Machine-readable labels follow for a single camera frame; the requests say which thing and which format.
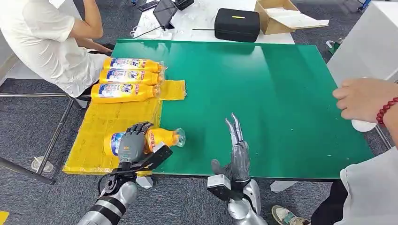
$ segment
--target chair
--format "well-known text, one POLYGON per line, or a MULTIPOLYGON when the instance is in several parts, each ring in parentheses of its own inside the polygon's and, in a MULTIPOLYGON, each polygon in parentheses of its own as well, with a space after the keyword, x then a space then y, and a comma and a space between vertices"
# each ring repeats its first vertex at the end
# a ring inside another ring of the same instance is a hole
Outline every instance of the chair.
POLYGON ((56 143, 56 141, 57 141, 57 139, 58 139, 58 137, 59 137, 59 135, 61 133, 61 130, 63 128, 63 124, 64 124, 66 118, 69 115, 69 112, 70 112, 70 110, 72 108, 72 105, 75 105, 75 107, 78 110, 83 109, 81 103, 79 103, 79 100, 80 101, 90 101, 91 100, 91 95, 83 95, 83 96, 78 96, 77 98, 73 98, 73 97, 69 96, 66 93, 35 93, 35 94, 5 94, 5 93, 0 93, 0 98, 1 97, 2 98, 7 98, 7 97, 8 98, 9 97, 10 98, 15 98, 15 97, 16 98, 26 98, 26 97, 27 98, 30 98, 30 97, 31 98, 34 98, 34 97, 35 98, 38 98, 38 97, 39 98, 44 98, 44 97, 68 97, 69 98, 69 102, 68 102, 68 104, 66 106, 66 109, 65 109, 65 111, 64 111, 64 113, 63 113, 63 115, 61 117, 61 120, 58 123, 58 126, 57 126, 53 136, 51 137, 51 141, 50 141, 50 143, 49 143, 49 145, 48 145, 48 147, 46 149, 43 161, 41 162, 41 164, 40 164, 40 166, 39 166, 39 168, 37 169, 36 172, 32 172, 32 171, 30 171, 30 170, 28 170, 28 169, 26 169, 26 168, 24 168, 24 167, 22 167, 22 166, 20 166, 18 164, 15 164, 15 163, 13 163, 11 161, 8 161, 8 160, 0 157, 0 165, 1 166, 5 167, 5 168, 8 168, 8 169, 10 169, 12 171, 18 172, 20 174, 26 175, 28 177, 37 179, 38 181, 41 181, 41 182, 43 182, 45 184, 50 184, 50 185, 54 184, 55 180, 53 180, 51 178, 48 178, 48 177, 45 177, 45 176, 43 176, 41 174, 43 173, 43 170, 44 170, 44 167, 45 167, 45 165, 46 165, 46 163, 48 161, 48 158, 50 157, 50 154, 53 151, 54 145, 55 145, 55 143, 56 143))

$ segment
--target white shirt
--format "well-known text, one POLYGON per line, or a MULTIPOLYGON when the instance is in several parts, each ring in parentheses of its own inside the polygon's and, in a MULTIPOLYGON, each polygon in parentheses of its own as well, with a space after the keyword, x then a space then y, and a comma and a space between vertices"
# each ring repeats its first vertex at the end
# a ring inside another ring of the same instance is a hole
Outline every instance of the white shirt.
POLYGON ((335 225, 398 224, 398 150, 390 149, 340 172, 348 196, 335 225))
POLYGON ((0 29, 18 58, 72 97, 99 78, 106 55, 89 54, 68 38, 75 18, 49 0, 11 0, 0 7, 0 29))

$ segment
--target green tabletop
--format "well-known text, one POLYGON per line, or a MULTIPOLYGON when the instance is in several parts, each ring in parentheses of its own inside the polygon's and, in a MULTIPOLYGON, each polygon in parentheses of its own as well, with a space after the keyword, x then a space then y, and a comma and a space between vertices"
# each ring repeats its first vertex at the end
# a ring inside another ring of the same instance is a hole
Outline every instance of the green tabletop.
POLYGON ((120 39, 113 57, 164 61, 170 80, 185 80, 182 101, 163 101, 161 127, 187 141, 157 173, 211 175, 230 161, 224 122, 233 112, 250 146, 250 175, 336 179, 373 156, 363 135, 340 117, 336 85, 316 46, 120 39))

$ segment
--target silver robotic arm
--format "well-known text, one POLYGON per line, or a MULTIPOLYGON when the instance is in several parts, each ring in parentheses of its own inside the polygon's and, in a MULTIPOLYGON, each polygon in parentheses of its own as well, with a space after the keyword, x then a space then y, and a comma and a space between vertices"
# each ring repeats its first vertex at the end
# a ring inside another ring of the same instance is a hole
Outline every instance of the silver robotic arm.
POLYGON ((238 225, 267 225, 260 216, 260 189, 249 176, 249 148, 243 140, 239 120, 232 113, 234 123, 225 119, 231 134, 231 163, 221 167, 212 160, 215 176, 208 177, 207 189, 221 200, 228 201, 228 212, 238 225))
POLYGON ((144 154, 145 133, 150 126, 151 123, 144 122, 127 129, 120 140, 119 167, 100 178, 99 198, 78 225, 118 224, 128 205, 137 198, 136 172, 153 170, 172 154, 171 149, 162 142, 155 146, 153 153, 144 154), (101 180, 107 176, 106 186, 101 190, 101 180))

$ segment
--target bottle label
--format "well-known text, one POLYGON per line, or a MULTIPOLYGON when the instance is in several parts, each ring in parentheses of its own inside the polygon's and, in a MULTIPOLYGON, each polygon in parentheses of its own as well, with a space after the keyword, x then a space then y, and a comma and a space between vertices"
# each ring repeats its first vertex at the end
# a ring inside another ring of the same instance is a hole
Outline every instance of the bottle label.
POLYGON ((107 80, 109 82, 131 82, 142 81, 145 76, 145 71, 136 70, 122 70, 110 69, 107 73, 107 80))
POLYGON ((114 156, 117 156, 117 153, 119 152, 120 140, 122 139, 123 134, 124 133, 116 133, 112 135, 111 150, 114 156))
POLYGON ((111 60, 111 68, 145 68, 146 60, 142 59, 118 59, 113 58, 111 60))
POLYGON ((149 149, 151 151, 153 151, 153 148, 156 146, 155 135, 153 134, 153 132, 151 130, 149 130, 148 133, 149 133, 148 146, 149 146, 149 149))
POLYGON ((107 83, 101 84, 98 91, 98 96, 101 98, 120 98, 123 93, 131 94, 134 87, 134 93, 138 94, 138 85, 128 83, 107 83))

